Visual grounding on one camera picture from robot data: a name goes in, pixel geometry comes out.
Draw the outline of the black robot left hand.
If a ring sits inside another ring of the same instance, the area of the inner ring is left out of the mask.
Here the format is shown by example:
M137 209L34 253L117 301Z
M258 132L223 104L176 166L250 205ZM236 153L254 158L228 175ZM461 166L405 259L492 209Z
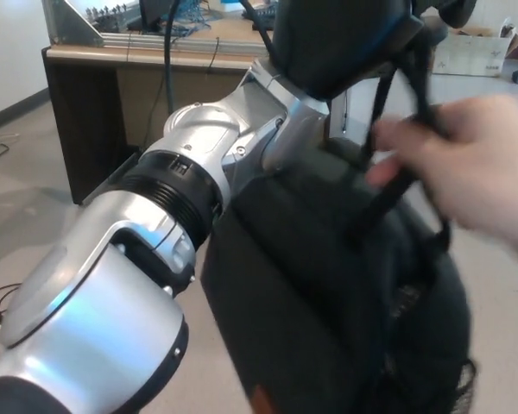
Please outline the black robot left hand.
M462 28L475 7L473 1L281 1L271 59L308 96L329 100L423 42L427 9Z

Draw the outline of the person's bare hand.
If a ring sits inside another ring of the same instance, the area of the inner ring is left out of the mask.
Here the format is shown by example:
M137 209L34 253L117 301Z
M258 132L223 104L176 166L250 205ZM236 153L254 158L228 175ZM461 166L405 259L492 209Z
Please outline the person's bare hand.
M518 254L518 98L470 97L437 112L447 137L406 118L379 119L376 147L389 156L369 169L367 180L385 185L408 167L445 217Z

